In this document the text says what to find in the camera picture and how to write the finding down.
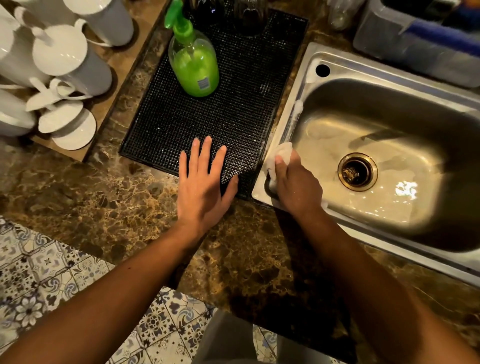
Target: hand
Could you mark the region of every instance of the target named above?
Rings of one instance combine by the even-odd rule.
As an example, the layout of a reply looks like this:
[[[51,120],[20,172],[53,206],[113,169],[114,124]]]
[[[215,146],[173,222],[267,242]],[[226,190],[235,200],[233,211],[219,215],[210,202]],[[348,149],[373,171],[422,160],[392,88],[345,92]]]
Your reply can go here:
[[[235,175],[228,183],[227,190],[222,197],[220,173],[227,147],[222,146],[217,151],[209,174],[211,146],[212,138],[208,136],[204,140],[199,156],[200,141],[197,138],[193,140],[188,176],[187,154],[184,151],[180,153],[177,214],[179,222],[194,229],[198,238],[220,221],[238,190],[239,178]]]
[[[318,179],[302,166],[296,150],[292,151],[288,166],[281,156],[276,156],[275,170],[280,202],[297,221],[322,210],[322,187]]]

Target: left hand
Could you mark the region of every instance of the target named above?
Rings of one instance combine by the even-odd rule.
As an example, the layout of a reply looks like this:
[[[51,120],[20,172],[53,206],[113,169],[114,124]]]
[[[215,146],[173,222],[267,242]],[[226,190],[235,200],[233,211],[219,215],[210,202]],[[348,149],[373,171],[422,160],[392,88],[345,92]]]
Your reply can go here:
[[[187,154],[180,153],[179,194],[177,199],[178,222],[189,229],[195,229],[200,238],[215,226],[230,207],[238,190],[239,178],[233,176],[223,197],[220,193],[220,173],[222,171],[227,147],[222,146],[212,162],[210,173],[210,148],[212,138],[206,137],[200,151],[200,140],[195,138],[190,153],[187,176]]]

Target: sink rim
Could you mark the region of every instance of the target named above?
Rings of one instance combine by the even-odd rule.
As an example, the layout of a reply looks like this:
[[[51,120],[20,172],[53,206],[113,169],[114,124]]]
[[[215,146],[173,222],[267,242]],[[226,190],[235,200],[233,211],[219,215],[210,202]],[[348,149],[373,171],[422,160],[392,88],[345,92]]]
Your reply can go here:
[[[328,77],[312,77],[312,74],[308,73],[313,70],[312,64],[315,60],[322,60],[330,65],[331,72]],[[403,91],[457,112],[469,113],[480,123],[480,96],[470,91],[312,42],[305,51],[274,136],[264,153],[264,161],[278,144],[290,141],[300,115],[294,108],[296,101],[305,101],[308,95],[321,85],[339,79],[367,82]],[[266,166],[263,163],[252,191],[253,199],[283,209],[278,200],[266,193],[265,181]],[[480,248],[468,252],[449,252],[370,227],[331,209],[327,208],[326,211],[344,231],[363,243],[480,287]]]

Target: patterned tile floor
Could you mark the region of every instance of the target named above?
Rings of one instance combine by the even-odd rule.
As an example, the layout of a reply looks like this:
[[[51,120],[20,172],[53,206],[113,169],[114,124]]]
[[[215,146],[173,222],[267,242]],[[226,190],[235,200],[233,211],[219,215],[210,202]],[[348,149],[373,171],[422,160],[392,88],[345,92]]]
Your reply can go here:
[[[38,319],[114,267],[0,216],[0,355]],[[108,363],[189,364],[215,310],[164,287]],[[259,361],[276,362],[276,338],[253,326]]]

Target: forearm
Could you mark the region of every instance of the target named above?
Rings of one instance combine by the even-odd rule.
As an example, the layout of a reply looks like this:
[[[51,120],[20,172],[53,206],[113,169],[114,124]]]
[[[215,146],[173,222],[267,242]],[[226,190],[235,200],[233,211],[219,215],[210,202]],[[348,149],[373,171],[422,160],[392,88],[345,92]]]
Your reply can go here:
[[[185,256],[195,232],[174,226],[50,313],[1,357],[2,363],[104,364],[138,324]]]
[[[474,351],[321,210],[300,225],[368,342],[392,363],[478,363]]]

